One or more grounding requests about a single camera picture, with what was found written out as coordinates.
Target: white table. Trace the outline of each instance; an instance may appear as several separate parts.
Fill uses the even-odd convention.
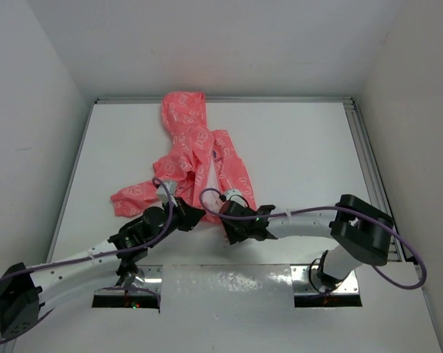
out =
[[[209,128],[229,131],[258,205],[333,204],[343,193],[377,198],[363,174],[369,157],[358,156],[357,130],[342,102],[226,101],[209,103],[207,111]],[[152,163],[170,147],[159,104],[95,105],[52,259],[87,249],[125,224],[113,215],[109,196],[150,179]],[[295,309],[288,264],[309,263],[334,246],[310,237],[228,246],[222,227],[212,224],[175,232],[142,261],[163,265],[160,315],[91,309],[90,293],[56,309],[15,350],[440,352],[422,292],[393,288],[365,266],[357,273],[363,307]],[[386,271],[416,281],[409,263]]]

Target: red cloth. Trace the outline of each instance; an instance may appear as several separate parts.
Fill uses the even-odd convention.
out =
[[[237,188],[250,207],[256,208],[246,167],[236,154],[227,130],[207,128],[204,93],[168,94],[161,103],[161,118],[171,133],[173,147],[167,156],[153,164],[153,168],[156,177],[177,181],[176,196],[181,196],[189,205],[202,208],[199,194],[203,189],[212,187],[224,192]],[[139,215],[157,201],[155,192],[151,180],[120,190],[110,197],[115,214]],[[210,208],[216,208],[213,195],[207,195]],[[205,219],[218,221],[212,215],[206,215]]]

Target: robotic arm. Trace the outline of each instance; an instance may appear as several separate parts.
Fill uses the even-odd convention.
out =
[[[157,195],[163,201],[163,207],[146,209],[141,217],[123,226],[118,234],[65,259],[68,265],[46,271],[33,271],[32,268],[27,271],[23,263],[11,266],[0,281],[1,336],[8,339],[21,335],[57,305],[82,293],[121,285],[129,275],[138,273],[136,263],[147,256],[148,247],[152,248],[176,229],[185,232],[193,229],[205,211],[166,193],[167,187],[174,186],[172,183],[165,182],[164,188],[158,188]],[[174,205],[171,217],[169,197]],[[356,220],[349,213],[337,212],[331,222],[332,213],[268,219],[269,215],[279,212],[278,208],[265,205],[253,210],[236,189],[227,191],[222,200],[220,215],[233,217],[221,219],[231,244],[249,238],[263,241],[292,235],[331,236],[337,240],[339,245],[335,249],[323,253],[316,272],[316,280],[325,286],[326,291],[336,289],[363,263],[385,265],[387,262],[390,234],[367,221]],[[393,227],[390,216],[354,196],[343,195],[336,206],[355,210]],[[256,217],[243,219],[246,216]],[[18,271],[23,273],[11,277]]]

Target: crumpled clothing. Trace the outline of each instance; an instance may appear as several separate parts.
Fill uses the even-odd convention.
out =
[[[246,167],[228,135],[227,130],[207,128],[205,95],[200,92],[173,92],[161,103],[164,127],[172,136],[172,149],[153,164],[155,177],[177,181],[175,196],[197,208],[202,208],[199,194],[205,188],[224,192],[239,189],[249,206],[256,209],[254,193]],[[110,197],[117,216],[140,215],[158,199],[152,181],[142,182],[120,190]],[[204,203],[212,210],[221,207],[215,193],[204,194]],[[218,223],[207,214],[206,221]]]

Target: wall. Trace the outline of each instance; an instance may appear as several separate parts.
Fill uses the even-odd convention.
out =
[[[358,92],[401,0],[28,0],[82,92]]]
[[[404,3],[361,103],[400,231],[428,265],[443,343],[443,0]]]
[[[0,276],[45,260],[88,109],[25,0],[0,0]]]

